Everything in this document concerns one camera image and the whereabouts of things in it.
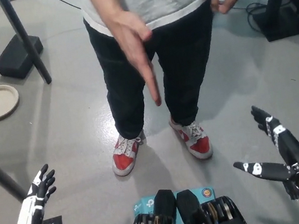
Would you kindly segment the person's right hand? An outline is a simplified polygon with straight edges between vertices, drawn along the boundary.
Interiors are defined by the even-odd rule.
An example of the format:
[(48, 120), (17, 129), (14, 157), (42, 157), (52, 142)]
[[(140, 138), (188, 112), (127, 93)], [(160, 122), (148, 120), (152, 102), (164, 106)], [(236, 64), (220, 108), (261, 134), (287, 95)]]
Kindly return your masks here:
[(139, 16), (129, 11), (110, 13), (103, 20), (130, 64), (140, 73), (152, 99), (160, 106), (162, 102), (156, 74), (144, 48), (144, 42), (151, 38), (152, 31)]

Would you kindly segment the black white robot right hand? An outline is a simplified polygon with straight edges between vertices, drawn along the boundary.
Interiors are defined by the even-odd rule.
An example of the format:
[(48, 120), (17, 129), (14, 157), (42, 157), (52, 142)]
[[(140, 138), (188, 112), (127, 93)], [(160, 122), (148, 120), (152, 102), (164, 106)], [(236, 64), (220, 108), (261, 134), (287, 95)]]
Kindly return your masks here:
[(254, 177), (282, 182), (291, 199), (299, 199), (299, 141), (281, 122), (266, 111), (251, 107), (260, 130), (270, 138), (284, 163), (235, 162), (233, 166)]

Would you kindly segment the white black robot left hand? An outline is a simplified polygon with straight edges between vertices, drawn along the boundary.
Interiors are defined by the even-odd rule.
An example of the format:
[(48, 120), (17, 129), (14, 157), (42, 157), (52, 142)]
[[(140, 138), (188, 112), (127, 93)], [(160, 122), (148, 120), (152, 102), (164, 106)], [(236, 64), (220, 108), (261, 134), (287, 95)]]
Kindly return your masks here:
[(53, 185), (55, 180), (55, 171), (49, 171), (48, 165), (45, 164), (37, 172), (22, 202), (17, 224), (43, 224), (44, 207), (56, 191)]

